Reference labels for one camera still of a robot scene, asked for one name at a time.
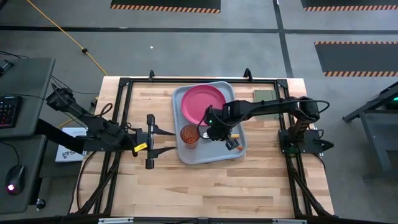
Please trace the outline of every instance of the floor mat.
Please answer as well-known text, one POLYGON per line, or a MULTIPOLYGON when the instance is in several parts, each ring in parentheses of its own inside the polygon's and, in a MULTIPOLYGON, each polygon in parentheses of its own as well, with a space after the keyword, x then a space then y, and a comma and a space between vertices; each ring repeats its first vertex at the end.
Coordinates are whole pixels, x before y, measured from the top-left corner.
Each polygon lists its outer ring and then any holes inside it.
POLYGON ((398 0, 301 0, 305 11, 396 10, 398 0))
POLYGON ((327 77, 396 77, 396 41, 317 41, 323 74, 327 77))
POLYGON ((221 0, 112 0, 111 9, 220 13, 221 0))

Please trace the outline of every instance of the pink plate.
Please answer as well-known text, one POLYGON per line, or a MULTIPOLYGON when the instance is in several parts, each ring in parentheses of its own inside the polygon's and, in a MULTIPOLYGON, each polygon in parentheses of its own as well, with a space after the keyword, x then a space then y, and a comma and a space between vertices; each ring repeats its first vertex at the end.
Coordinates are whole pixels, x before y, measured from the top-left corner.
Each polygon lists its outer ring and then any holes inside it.
POLYGON ((222 92, 210 85, 198 85, 189 89, 181 101, 181 110, 184 116, 193 124, 199 124, 210 105, 214 109, 222 109, 225 98, 222 92))

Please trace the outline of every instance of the black desk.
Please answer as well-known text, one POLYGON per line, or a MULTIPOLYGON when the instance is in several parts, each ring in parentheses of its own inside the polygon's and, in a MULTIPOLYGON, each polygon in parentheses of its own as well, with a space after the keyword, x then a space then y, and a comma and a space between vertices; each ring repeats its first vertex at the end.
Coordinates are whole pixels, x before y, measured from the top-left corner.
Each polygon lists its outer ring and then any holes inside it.
POLYGON ((2 139, 3 142, 12 144, 20 157, 20 164, 26 166, 25 170, 25 188, 19 195, 9 195, 6 192, 5 178, 7 171, 17 163, 15 152, 9 146, 0 144, 0 214, 20 213, 24 212, 28 204, 34 204, 37 195, 32 193, 37 192, 34 189, 36 186, 40 187, 39 170, 44 155, 44 149, 47 142, 45 136, 31 136, 24 138, 10 138, 2 139))
MULTIPOLYGON (((30 58, 10 62, 14 66, 0 77, 0 96, 14 93, 45 98, 55 60, 30 58)), ((43 100, 39 98, 23 96, 16 127, 0 129, 0 138, 33 135, 42 105, 43 100)))

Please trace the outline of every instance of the yellow tag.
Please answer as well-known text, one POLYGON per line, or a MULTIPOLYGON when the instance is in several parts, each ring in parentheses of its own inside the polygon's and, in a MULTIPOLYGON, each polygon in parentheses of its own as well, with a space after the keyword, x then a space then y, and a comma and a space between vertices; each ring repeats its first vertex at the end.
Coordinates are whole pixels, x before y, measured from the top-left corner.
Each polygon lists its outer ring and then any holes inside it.
POLYGON ((136 147, 134 147, 134 152, 138 152, 140 150, 146 149, 148 146, 146 143, 142 143, 141 145, 138 145, 136 147))

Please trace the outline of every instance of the computer mouse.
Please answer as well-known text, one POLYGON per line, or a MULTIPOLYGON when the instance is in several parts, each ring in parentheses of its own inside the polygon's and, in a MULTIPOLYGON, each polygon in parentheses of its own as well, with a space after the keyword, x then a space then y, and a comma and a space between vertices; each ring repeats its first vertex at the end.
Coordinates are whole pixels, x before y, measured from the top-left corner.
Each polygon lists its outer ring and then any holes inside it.
POLYGON ((19 195, 25 187, 25 166, 11 167, 6 176, 6 190, 9 195, 19 195))

